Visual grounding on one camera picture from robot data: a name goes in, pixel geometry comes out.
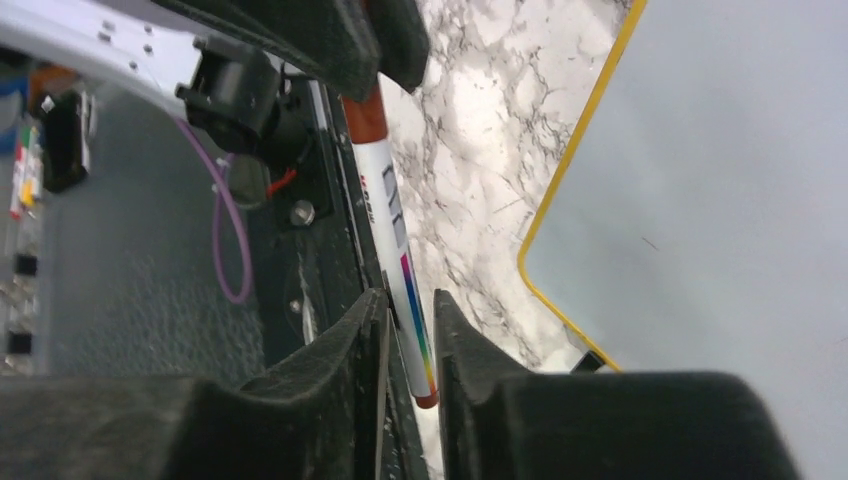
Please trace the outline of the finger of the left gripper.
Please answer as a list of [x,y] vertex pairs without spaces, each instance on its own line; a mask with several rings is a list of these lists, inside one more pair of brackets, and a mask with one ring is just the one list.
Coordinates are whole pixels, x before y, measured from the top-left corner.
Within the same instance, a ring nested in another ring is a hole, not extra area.
[[367,12],[381,49],[380,72],[408,93],[424,79],[430,42],[414,0],[368,0]]
[[365,100],[376,83],[381,51],[359,1],[175,0],[157,4],[260,47],[353,100]]

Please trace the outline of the yellow framed whiteboard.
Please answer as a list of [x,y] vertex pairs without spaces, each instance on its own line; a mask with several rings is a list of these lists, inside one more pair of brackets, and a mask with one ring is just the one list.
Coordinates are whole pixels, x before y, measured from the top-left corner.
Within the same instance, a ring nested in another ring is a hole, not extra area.
[[846,3],[634,2],[518,268],[610,367],[734,373],[845,478]]

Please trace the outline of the white dry erase marker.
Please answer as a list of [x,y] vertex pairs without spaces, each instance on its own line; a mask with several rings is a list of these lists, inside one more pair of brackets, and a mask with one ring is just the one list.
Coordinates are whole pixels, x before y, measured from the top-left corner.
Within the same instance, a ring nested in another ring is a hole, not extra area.
[[343,108],[384,285],[391,295],[395,330],[408,386],[422,409],[439,402],[435,364],[421,305],[381,90],[366,100],[344,97]]

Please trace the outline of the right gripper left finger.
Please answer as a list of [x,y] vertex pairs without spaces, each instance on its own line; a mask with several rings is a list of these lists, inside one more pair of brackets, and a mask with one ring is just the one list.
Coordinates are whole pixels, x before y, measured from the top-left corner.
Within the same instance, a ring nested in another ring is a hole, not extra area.
[[375,479],[390,319],[364,291],[312,343],[234,390],[189,377],[1,383],[5,479]]

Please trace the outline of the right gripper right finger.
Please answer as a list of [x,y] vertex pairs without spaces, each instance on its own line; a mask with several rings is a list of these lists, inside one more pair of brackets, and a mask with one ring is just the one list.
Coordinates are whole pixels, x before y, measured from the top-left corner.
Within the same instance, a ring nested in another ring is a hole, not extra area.
[[533,372],[434,294],[449,479],[795,479],[763,402],[717,372]]

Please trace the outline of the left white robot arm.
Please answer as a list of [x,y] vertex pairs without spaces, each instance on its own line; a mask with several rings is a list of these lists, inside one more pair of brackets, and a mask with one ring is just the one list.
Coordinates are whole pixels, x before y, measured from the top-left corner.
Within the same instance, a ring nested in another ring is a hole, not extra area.
[[219,148],[271,167],[306,139],[282,110],[289,72],[363,101],[379,75],[415,90],[429,57],[413,1],[167,1],[164,9],[204,32],[134,16],[129,4],[5,1],[1,43],[115,83]]

